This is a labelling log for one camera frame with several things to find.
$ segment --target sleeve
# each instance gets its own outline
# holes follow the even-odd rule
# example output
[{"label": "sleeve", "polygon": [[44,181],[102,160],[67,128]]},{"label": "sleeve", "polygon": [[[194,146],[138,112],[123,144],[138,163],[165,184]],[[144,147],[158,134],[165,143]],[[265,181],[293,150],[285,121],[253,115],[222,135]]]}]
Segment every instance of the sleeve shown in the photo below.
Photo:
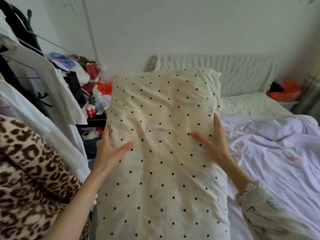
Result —
[{"label": "sleeve", "polygon": [[255,240],[316,239],[310,229],[283,209],[270,190],[258,181],[249,183],[243,195],[236,194],[235,201]]}]

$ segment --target white pillowcase with black dots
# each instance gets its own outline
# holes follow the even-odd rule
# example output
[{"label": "white pillowcase with black dots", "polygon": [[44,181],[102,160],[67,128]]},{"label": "white pillowcase with black dots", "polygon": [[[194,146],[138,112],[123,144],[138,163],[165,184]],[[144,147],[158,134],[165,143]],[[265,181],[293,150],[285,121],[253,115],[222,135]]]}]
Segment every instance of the white pillowcase with black dots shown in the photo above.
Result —
[{"label": "white pillowcase with black dots", "polygon": [[190,132],[210,137],[220,113],[212,69],[116,76],[111,143],[135,143],[98,193],[97,240],[230,239],[227,176]]}]

